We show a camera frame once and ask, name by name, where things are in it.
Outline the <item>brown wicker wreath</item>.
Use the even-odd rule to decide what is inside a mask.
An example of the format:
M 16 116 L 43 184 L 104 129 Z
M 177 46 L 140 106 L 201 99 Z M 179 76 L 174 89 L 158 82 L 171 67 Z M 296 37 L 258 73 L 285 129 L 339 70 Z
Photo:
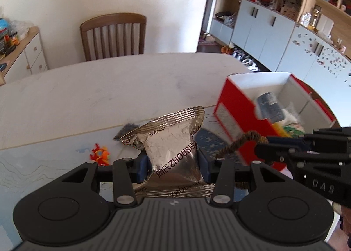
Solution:
M 216 160 L 233 160 L 234 158 L 231 156 L 234 154 L 238 156 L 238 149 L 242 147 L 247 142 L 255 142 L 255 144 L 268 144 L 268 139 L 265 136 L 262 136 L 256 131 L 249 131 L 245 132 L 239 137 L 237 140 L 233 141 L 230 145 L 225 146 L 224 148 L 220 149 L 214 158 Z

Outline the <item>red orange toy figure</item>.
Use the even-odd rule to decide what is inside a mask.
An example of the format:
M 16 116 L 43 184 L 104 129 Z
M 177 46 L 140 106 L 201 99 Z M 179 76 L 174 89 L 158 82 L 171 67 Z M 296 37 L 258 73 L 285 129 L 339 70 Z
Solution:
M 89 155 L 90 160 L 95 162 L 100 167 L 109 166 L 109 156 L 110 153 L 105 146 L 100 146 L 95 144 L 95 147 L 91 150 Z

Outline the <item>clear bag black beads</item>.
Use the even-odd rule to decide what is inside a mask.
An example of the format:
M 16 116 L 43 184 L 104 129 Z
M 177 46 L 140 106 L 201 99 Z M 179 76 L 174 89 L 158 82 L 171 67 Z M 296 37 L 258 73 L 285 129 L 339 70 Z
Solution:
M 119 141 L 124 135 L 130 133 L 131 131 L 133 131 L 139 127 L 140 126 L 135 124 L 135 123 L 127 123 L 119 130 L 119 132 L 116 134 L 116 136 L 113 137 L 113 140 Z

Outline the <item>silver foil snack packet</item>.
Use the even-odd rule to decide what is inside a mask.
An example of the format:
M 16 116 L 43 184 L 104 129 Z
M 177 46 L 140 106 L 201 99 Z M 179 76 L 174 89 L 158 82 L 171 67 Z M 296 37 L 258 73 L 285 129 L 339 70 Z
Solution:
M 134 184 L 136 196 L 153 198 L 209 197 L 213 184 L 205 183 L 196 162 L 194 134 L 205 116 L 202 106 L 179 110 L 151 120 L 120 140 L 145 150 L 151 174 Z

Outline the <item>blue grey packet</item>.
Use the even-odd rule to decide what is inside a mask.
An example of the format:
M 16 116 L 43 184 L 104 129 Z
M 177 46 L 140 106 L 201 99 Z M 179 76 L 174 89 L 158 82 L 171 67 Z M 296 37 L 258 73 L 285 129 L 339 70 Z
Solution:
M 285 119 L 283 109 L 274 93 L 262 94 L 256 101 L 263 119 L 267 119 L 270 123 L 277 123 Z

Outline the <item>dark blue speckled mat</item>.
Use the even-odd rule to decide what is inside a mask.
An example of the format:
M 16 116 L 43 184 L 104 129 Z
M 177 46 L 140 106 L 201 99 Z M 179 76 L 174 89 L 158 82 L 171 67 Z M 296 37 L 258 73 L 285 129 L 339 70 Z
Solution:
M 223 138 L 204 128 L 199 129 L 194 140 L 203 157 L 208 161 L 215 161 L 217 155 L 230 146 Z

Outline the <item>red white cardboard box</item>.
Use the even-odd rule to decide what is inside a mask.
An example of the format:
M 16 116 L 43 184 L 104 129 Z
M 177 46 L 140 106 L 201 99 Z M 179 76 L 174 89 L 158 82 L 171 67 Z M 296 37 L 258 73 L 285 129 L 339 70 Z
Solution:
M 337 121 L 316 92 L 286 72 L 228 76 L 214 116 L 231 141 L 249 131 L 286 137 L 291 128 L 309 134 Z

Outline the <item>far wooden chair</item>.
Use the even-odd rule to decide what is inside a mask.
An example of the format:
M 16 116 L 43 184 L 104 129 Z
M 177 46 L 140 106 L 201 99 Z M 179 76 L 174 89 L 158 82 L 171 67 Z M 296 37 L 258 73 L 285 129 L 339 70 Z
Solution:
M 80 25 L 85 61 L 142 55 L 147 18 L 135 13 L 96 16 Z

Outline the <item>white drawer sideboard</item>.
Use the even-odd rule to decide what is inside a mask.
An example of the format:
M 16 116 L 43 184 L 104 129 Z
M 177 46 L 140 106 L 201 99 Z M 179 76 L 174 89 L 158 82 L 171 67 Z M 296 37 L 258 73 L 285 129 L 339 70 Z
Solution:
M 20 41 L 13 52 L 1 59 L 1 65 L 6 65 L 1 72 L 1 85 L 49 69 L 38 26 L 29 28 L 27 37 Z

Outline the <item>white wall cabinet unit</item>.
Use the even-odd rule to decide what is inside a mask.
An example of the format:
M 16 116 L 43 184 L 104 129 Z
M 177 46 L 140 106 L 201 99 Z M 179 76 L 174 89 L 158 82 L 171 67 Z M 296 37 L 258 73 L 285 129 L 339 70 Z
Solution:
M 333 110 L 350 104 L 350 0 L 217 0 L 210 33 L 272 72 L 303 80 Z

